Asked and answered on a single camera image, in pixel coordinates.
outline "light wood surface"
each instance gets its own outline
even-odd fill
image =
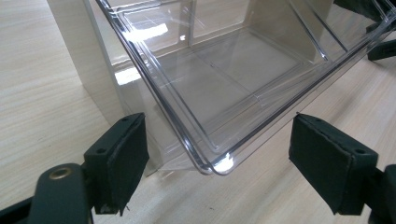
[[[82,87],[45,0],[0,1],[0,209],[34,192],[46,169],[82,162],[109,125]],[[359,61],[303,113],[396,162],[396,59]],[[288,158],[290,123],[227,176],[157,172],[123,217],[95,223],[367,223],[334,216]]]

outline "clear plastic container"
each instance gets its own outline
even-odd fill
[[[148,137],[163,164],[182,166],[184,147],[200,172],[218,175],[251,155],[256,147],[247,144],[318,84],[372,48],[396,15],[388,0],[97,2],[135,65],[119,63],[119,70],[129,82],[142,77],[156,100],[137,82],[120,85],[130,113],[149,108]]]

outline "transparent plastic bin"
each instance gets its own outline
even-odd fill
[[[162,165],[185,168],[184,148],[201,173],[218,175],[384,38],[396,15],[388,0],[97,3],[134,63],[112,62],[121,103],[127,113],[146,113]],[[121,74],[129,81],[120,83]]]

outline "wooden table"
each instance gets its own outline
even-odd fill
[[[0,10],[0,209],[33,194],[55,164],[82,162],[108,124],[84,91],[45,0]],[[302,113],[320,117],[396,162],[396,59],[360,60]],[[95,223],[367,223],[334,216],[289,161],[290,123],[227,176],[156,172],[123,217]]]

